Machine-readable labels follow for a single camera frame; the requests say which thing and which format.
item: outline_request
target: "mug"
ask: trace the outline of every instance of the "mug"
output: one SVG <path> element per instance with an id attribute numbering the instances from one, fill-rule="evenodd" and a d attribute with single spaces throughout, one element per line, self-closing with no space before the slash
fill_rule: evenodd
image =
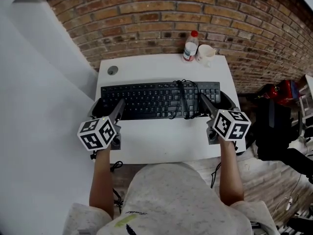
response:
<path id="1" fill-rule="evenodd" d="M 202 64 L 205 67 L 210 67 L 214 56 L 214 48 L 212 48 L 210 45 L 200 45 L 196 55 L 196 60 L 199 64 Z"/>

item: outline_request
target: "red bottle cap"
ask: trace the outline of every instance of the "red bottle cap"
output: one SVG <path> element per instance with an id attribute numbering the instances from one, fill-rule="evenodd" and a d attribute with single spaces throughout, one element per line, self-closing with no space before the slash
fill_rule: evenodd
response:
<path id="1" fill-rule="evenodd" d="M 191 36 L 192 37 L 197 37 L 198 36 L 198 32 L 196 30 L 191 31 Z"/>

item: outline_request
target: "wooden floor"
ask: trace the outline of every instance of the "wooden floor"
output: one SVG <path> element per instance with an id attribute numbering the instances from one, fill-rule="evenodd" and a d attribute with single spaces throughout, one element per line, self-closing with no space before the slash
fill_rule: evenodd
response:
<path id="1" fill-rule="evenodd" d="M 284 197 L 289 197 L 292 189 L 299 180 L 300 174 L 282 162 L 263 162 L 257 159 L 252 148 L 249 148 L 243 155 L 237 157 L 241 177 L 244 183 L 246 201 L 264 201 L 271 214 Z M 193 162 L 186 162 L 191 165 L 211 185 L 211 173 L 219 164 L 220 158 L 205 159 Z M 114 188 L 125 196 L 128 186 L 135 174 L 144 165 L 125 164 L 113 174 Z M 220 172 L 217 173 L 214 190 L 218 194 Z M 274 215 L 274 221 L 279 227 L 283 226 L 290 217 L 299 209 L 309 206 L 313 202 L 313 185 L 308 182 L 306 176 L 302 175 L 296 189 L 292 193 L 295 200 L 289 211 L 285 211 L 287 199 L 278 206 Z"/>

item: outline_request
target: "black keyboard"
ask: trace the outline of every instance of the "black keyboard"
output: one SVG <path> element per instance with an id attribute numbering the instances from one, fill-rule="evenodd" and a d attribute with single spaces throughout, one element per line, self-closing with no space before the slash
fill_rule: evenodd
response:
<path id="1" fill-rule="evenodd" d="M 185 118 L 197 114 L 199 91 L 213 103 L 220 103 L 219 82 L 183 82 L 184 97 L 187 108 L 181 101 L 180 88 L 177 83 L 129 84 L 101 87 L 101 99 L 104 116 L 109 115 L 121 98 L 126 101 L 122 120 Z"/>

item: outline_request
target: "white t-shirt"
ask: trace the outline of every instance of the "white t-shirt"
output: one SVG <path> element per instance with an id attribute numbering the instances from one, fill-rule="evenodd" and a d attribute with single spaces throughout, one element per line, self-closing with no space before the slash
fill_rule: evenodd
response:
<path id="1" fill-rule="evenodd" d="M 64 235 L 252 235 L 258 222 L 279 235 L 264 202 L 221 202 L 201 176 L 186 164 L 148 165 L 131 182 L 121 215 L 73 204 Z"/>

